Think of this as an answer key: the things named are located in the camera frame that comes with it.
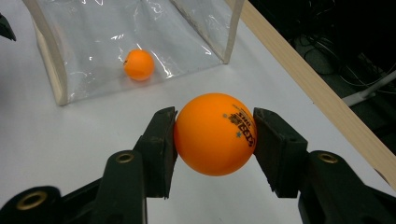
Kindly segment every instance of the white tabletop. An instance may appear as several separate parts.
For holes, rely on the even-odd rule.
[[[0,37],[0,206],[32,187],[54,186],[65,195],[96,180],[109,156],[134,147],[156,111],[180,110],[206,92],[276,112],[309,151],[340,155],[366,185],[396,195],[242,22],[230,64],[60,107],[26,7],[19,0],[0,6],[17,37]],[[297,199],[278,199],[254,156],[222,177],[200,175],[178,158],[170,198],[148,199],[148,223],[301,222]]]

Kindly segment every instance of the ping pong ball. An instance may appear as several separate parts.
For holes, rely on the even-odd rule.
[[[188,102],[175,122],[174,140],[181,159],[204,175],[228,175],[241,168],[256,146],[256,125],[248,109],[223,93],[207,93]]]
[[[131,79],[143,81],[154,72],[154,60],[147,51],[133,49],[126,56],[123,68]]]

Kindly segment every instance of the dark floor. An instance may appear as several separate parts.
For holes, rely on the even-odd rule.
[[[374,10],[364,4],[356,7],[339,0],[249,2],[340,98],[365,90],[395,69],[396,21],[391,13],[383,13],[386,8],[383,4],[372,5]],[[396,2],[391,2],[388,10],[396,8]],[[361,50],[362,46],[374,47]],[[386,66],[379,65],[384,61],[388,61]],[[350,108],[396,155],[396,80],[376,91],[374,97]]]

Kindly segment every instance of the wooden strip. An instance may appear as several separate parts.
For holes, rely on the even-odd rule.
[[[396,156],[249,1],[245,1],[241,19],[349,143],[396,190]]]

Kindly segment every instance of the transparent plastic bag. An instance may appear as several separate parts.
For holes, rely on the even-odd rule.
[[[227,63],[242,1],[23,0],[58,105],[158,83]],[[136,82],[123,62],[132,49],[155,61]]]

